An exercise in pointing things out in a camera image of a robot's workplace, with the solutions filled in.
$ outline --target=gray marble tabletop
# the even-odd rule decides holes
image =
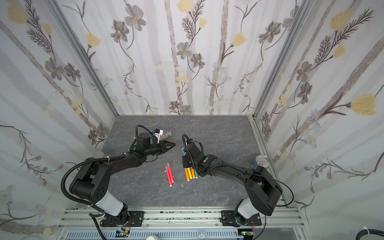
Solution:
[[[220,177],[199,177],[187,182],[181,161],[181,134],[185,133],[203,144],[205,154],[249,167],[259,149],[247,116],[119,116],[103,152],[109,156],[126,152],[137,124],[149,130],[171,131],[172,137],[167,140],[176,146],[154,162],[112,175],[108,189],[120,201],[132,207],[235,206],[248,197],[242,185]],[[164,172],[168,162],[175,180],[172,187]]]

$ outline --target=tin can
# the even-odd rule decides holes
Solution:
[[[251,168],[257,168],[258,166],[268,168],[269,165],[270,165],[270,162],[269,162],[268,157],[266,155],[258,155],[258,156],[256,156],[255,160],[253,161]]]

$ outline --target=red marker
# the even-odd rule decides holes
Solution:
[[[171,180],[171,182],[175,182],[175,180],[173,179],[172,170],[170,169],[169,163],[167,163],[167,165],[168,165],[168,171],[169,171],[169,175],[170,175],[170,180]]]
[[[166,172],[167,172],[167,176],[168,176],[168,182],[169,182],[169,186],[171,187],[172,186],[172,182],[170,180],[170,174],[169,174],[169,171],[168,171],[168,167],[166,166]]]

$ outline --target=white cable tie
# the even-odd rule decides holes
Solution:
[[[369,232],[369,230],[368,230],[367,227],[362,227],[362,228],[364,228],[365,230],[367,230],[368,234],[371,234],[371,233]]]

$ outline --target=wallpaper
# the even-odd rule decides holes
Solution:
[[[51,239],[114,117],[44,1],[0,2],[0,239]]]
[[[313,240],[383,229],[383,11],[315,1],[257,116]]]
[[[297,0],[58,0],[119,114],[251,114]]]

